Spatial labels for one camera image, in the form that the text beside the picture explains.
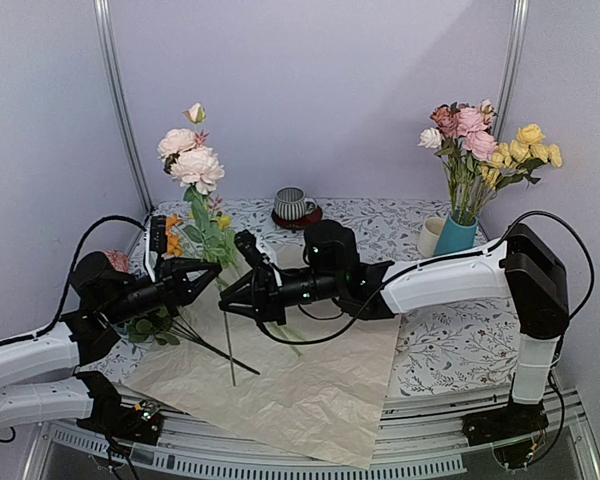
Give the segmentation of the flower bouquet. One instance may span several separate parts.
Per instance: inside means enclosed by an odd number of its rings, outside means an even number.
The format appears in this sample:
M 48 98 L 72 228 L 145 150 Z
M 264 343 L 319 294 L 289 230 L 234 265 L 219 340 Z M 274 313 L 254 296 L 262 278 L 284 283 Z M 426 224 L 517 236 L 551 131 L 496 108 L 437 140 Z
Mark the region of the flower bouquet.
M 213 285 L 222 292 L 247 272 L 233 242 L 235 231 L 230 227 L 231 219 L 212 215 L 208 221 L 203 221 L 202 215 L 195 213 L 191 218 L 186 224 L 177 214 L 167 218 L 167 252 L 177 256 L 192 253 L 195 258 L 219 263 L 223 270 Z

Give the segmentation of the cream wrapping paper sheet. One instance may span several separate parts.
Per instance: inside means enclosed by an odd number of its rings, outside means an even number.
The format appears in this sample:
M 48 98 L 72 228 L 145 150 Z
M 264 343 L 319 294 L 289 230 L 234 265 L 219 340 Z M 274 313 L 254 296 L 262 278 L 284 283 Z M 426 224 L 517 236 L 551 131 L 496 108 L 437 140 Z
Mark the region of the cream wrapping paper sheet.
M 246 369 L 190 342 L 150 348 L 124 385 L 231 434 L 334 464 L 371 464 L 400 320 L 357 321 L 342 336 L 276 343 L 224 314 L 209 286 L 182 317 Z

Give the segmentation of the teal vase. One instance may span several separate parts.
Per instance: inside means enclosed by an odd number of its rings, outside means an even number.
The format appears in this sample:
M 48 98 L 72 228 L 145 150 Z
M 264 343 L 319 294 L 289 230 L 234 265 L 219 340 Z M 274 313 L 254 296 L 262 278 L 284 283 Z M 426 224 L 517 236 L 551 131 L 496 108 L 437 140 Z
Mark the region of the teal vase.
M 478 217 L 468 211 L 452 210 L 447 216 L 434 249 L 434 256 L 442 256 L 470 249 L 474 245 Z

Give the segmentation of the white and mauve rose stem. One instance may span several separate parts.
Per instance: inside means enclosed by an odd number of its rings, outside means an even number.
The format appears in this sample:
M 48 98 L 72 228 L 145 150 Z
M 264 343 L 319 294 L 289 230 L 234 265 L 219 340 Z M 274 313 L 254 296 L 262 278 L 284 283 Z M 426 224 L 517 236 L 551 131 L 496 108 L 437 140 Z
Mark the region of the white and mauve rose stem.
M 459 225 L 468 226 L 475 220 L 471 213 L 470 197 L 474 173 L 467 166 L 464 138 L 459 133 L 459 113 L 466 104 L 443 104 L 430 115 L 433 127 L 419 134 L 418 146 L 434 150 L 442 160 L 451 201 L 452 219 Z

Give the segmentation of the yellow rose stem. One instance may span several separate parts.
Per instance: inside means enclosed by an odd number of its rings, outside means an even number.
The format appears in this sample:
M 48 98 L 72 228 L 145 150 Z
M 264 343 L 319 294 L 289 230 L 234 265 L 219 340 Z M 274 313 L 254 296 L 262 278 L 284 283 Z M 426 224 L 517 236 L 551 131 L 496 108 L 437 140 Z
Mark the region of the yellow rose stem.
M 563 166 L 560 147 L 546 144 L 546 136 L 537 124 L 518 129 L 510 142 L 501 142 L 486 161 L 477 163 L 478 187 L 472 214 L 477 218 L 484 207 L 507 186 L 526 181 L 535 185 L 540 178 L 535 171 L 546 165 Z

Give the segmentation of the large pink peony stem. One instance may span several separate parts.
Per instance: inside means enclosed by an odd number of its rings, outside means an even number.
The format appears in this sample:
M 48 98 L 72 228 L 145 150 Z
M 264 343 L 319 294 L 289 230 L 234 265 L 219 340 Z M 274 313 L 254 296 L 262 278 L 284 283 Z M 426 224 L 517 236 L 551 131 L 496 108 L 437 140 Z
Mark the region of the large pink peony stem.
M 464 162 L 470 177 L 461 196 L 459 220 L 463 225 L 472 224 L 495 196 L 500 172 L 493 162 L 498 144 L 491 126 L 496 116 L 488 99 L 478 106 L 463 105 L 456 114 L 457 135 L 463 140 Z

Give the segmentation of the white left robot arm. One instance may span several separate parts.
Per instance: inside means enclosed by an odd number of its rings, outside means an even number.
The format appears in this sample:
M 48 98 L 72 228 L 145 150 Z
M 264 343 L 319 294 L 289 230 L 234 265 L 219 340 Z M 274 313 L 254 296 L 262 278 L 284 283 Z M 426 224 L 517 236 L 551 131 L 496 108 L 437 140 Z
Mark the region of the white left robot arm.
M 125 407 L 117 389 L 98 371 L 82 368 L 106 357 L 119 342 L 116 326 L 166 308 L 191 304 L 220 274 L 217 263 L 186 258 L 159 262 L 137 278 L 114 268 L 102 252 L 82 258 L 69 275 L 80 298 L 46 333 L 0 342 L 0 431 L 56 419 L 107 438 L 156 444 L 159 420 Z

